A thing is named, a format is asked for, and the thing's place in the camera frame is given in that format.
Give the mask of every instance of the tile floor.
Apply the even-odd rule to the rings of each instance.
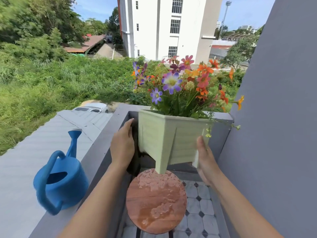
[[[182,182],[187,193],[187,209],[174,230],[174,238],[220,238],[209,188],[203,182]],[[137,227],[127,215],[122,238],[135,238],[136,231]],[[141,238],[168,238],[168,233],[152,235],[142,231]]]

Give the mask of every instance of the watering can handle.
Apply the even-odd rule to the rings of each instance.
[[[39,188],[36,192],[38,202],[53,216],[57,215],[61,211],[61,206],[62,206],[63,202],[59,201],[57,204],[57,207],[55,207],[50,202],[50,200],[47,198],[46,193],[45,193],[45,187],[46,187],[47,179],[48,179],[48,177],[53,169],[53,166],[55,164],[55,161],[57,160],[58,157],[60,157],[61,159],[64,159],[65,154],[62,151],[58,150],[58,151],[55,151],[51,155],[49,161],[47,162],[47,164],[45,166],[42,178],[41,178],[40,183],[39,183]]]

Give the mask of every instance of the light green flower pot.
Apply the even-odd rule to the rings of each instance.
[[[139,149],[155,160],[155,170],[164,174],[169,164],[192,162],[198,168],[197,138],[208,145],[212,122],[166,116],[153,110],[139,111]]]

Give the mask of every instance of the building window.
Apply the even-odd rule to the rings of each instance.
[[[168,57],[171,58],[171,57],[174,57],[177,55],[177,46],[169,46],[168,47]]]
[[[172,13],[182,13],[183,0],[173,0]]]
[[[178,33],[179,34],[179,27],[180,27],[180,20],[171,20],[171,33]]]

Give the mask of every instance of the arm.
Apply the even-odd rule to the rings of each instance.
[[[112,163],[59,238],[106,237],[122,177],[134,154],[132,121],[114,134],[110,146]]]
[[[218,194],[234,228],[241,238],[283,238],[251,205],[218,167],[212,151],[205,147],[202,137],[197,140],[198,173]]]

